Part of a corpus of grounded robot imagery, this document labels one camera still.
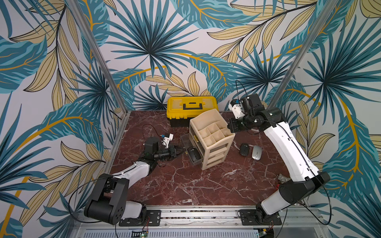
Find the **beige drawer organizer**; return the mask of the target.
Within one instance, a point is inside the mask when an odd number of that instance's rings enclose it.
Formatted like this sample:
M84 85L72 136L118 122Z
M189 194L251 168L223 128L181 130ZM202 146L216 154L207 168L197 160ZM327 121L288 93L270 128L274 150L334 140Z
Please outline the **beige drawer organizer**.
M190 139L201 155L201 169L206 170L225 161L235 134L220 112L212 109L190 120Z

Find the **white computer mouse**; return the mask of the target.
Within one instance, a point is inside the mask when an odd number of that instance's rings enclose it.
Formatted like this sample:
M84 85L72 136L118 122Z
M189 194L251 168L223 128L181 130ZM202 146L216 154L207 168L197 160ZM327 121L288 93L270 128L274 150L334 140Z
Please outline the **white computer mouse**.
M262 152L263 152L263 149L260 146L258 146L258 145L253 146L252 159L254 159L256 161L260 160L262 157Z

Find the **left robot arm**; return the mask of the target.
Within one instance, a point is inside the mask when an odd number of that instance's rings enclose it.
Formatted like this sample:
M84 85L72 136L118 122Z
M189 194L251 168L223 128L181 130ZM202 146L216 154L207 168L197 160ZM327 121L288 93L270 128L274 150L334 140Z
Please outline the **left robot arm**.
M84 209L84 216L111 225L127 222L143 225L148 221L147 208L139 202L128 201L128 190L136 182L150 175L159 161L169 162L185 152L176 145L160 147L158 137L150 137L144 150L132 166L112 175L102 174L97 179Z

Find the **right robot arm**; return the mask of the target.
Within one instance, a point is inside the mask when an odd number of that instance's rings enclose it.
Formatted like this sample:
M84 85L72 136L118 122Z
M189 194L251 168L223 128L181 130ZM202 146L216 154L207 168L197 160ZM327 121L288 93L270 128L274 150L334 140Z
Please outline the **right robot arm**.
M315 193L330 181L327 172L320 172L311 162L291 132L286 117L279 108L265 109L258 94L232 100L229 110L234 114L228 128L231 132L257 129L271 140L290 175L270 197L258 203L253 214L241 214L243 219L254 218L260 225L278 225L278 212Z

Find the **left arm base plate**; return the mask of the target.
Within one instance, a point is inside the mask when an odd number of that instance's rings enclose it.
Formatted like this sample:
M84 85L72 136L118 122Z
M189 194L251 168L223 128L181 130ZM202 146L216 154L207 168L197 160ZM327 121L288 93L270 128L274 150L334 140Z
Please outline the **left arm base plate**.
M137 218L122 218L120 227L158 227L161 221L161 210L143 210Z

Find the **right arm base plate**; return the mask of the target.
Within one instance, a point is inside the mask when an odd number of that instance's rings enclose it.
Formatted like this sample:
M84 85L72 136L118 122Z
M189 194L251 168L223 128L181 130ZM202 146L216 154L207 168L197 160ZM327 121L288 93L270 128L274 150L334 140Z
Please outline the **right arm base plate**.
M279 213L267 215L257 209L241 209L237 212L243 226L278 226L282 225Z

